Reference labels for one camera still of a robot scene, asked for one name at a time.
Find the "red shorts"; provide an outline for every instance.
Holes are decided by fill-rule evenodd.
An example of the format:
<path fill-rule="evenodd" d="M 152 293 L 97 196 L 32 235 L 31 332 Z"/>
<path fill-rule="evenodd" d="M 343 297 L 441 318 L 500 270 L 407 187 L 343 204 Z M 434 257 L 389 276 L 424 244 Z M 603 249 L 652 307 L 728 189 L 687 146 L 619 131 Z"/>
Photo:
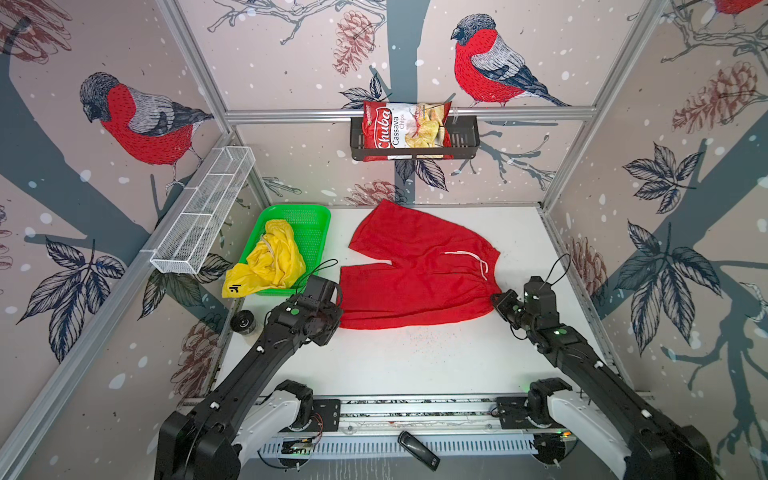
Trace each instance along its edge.
<path fill-rule="evenodd" d="M 341 269 L 341 327 L 387 329 L 478 318 L 500 293 L 499 252 L 455 223 L 384 200 L 357 227 L 349 248 L 386 263 Z"/>

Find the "white drawstring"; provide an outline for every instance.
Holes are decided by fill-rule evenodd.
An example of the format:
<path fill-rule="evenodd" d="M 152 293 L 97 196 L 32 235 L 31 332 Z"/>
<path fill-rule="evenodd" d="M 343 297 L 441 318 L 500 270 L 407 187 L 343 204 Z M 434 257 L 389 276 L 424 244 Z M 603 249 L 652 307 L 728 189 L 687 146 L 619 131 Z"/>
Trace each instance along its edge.
<path fill-rule="evenodd" d="M 478 257 L 472 252 L 465 252 L 464 250 L 459 250 L 458 252 L 443 252 L 443 253 L 453 253 L 455 255 L 469 255 L 470 257 L 474 257 L 478 262 L 480 262 L 480 274 L 482 275 L 483 280 L 488 280 L 488 278 L 485 277 L 485 274 L 488 272 L 488 263 L 485 262 L 482 258 Z"/>

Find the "black tape roll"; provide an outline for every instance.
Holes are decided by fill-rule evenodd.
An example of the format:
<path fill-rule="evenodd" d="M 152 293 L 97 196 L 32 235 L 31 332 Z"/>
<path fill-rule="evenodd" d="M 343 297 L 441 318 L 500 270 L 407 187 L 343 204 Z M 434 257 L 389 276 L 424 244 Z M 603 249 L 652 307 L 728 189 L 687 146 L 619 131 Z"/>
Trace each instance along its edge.
<path fill-rule="evenodd" d="M 250 335 L 256 329 L 256 319 L 250 310 L 241 310 L 232 316 L 230 327 L 240 335 Z"/>

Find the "chip bag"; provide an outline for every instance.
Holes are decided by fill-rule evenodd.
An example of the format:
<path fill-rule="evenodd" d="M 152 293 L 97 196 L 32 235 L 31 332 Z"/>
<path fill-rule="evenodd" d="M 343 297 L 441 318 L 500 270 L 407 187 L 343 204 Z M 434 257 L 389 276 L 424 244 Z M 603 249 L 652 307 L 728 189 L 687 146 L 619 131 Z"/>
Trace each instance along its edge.
<path fill-rule="evenodd" d="M 450 147 L 445 120 L 451 110 L 447 104 L 399 104 L 367 101 L 362 108 L 364 148 Z M 364 161 L 397 160 L 411 155 L 366 157 Z M 449 155 L 419 155 L 417 158 L 442 158 Z"/>

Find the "yellow cloth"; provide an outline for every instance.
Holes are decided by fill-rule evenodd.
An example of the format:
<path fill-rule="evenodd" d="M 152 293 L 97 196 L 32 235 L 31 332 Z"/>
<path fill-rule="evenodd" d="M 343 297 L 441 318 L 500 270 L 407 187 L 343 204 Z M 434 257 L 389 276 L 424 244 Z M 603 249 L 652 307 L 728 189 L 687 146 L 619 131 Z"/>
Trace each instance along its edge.
<path fill-rule="evenodd" d="M 268 288 L 290 288 L 306 272 L 306 264 L 285 220 L 269 220 L 266 233 L 247 257 L 227 271 L 221 296 L 240 297 Z"/>

